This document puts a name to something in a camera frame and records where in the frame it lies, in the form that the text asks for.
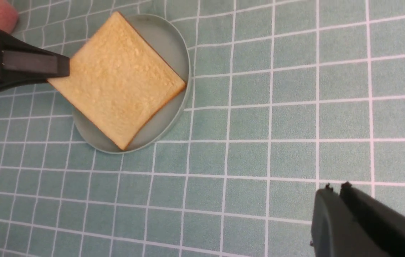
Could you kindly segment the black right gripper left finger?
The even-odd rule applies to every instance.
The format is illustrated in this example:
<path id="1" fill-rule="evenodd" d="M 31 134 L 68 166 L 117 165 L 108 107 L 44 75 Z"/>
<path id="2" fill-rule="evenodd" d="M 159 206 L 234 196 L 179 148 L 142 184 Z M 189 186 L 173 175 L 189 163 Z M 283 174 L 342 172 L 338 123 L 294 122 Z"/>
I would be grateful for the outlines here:
<path id="1" fill-rule="evenodd" d="M 68 57 L 29 45 L 0 30 L 0 92 L 69 75 Z"/>

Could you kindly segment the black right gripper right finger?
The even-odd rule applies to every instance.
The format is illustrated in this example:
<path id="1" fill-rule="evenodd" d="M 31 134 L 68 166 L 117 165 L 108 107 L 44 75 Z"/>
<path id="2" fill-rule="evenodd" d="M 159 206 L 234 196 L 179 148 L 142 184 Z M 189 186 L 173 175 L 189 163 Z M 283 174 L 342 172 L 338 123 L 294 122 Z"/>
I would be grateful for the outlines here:
<path id="1" fill-rule="evenodd" d="M 317 257 L 405 257 L 405 216 L 355 188 L 315 193 L 311 246 Z"/>

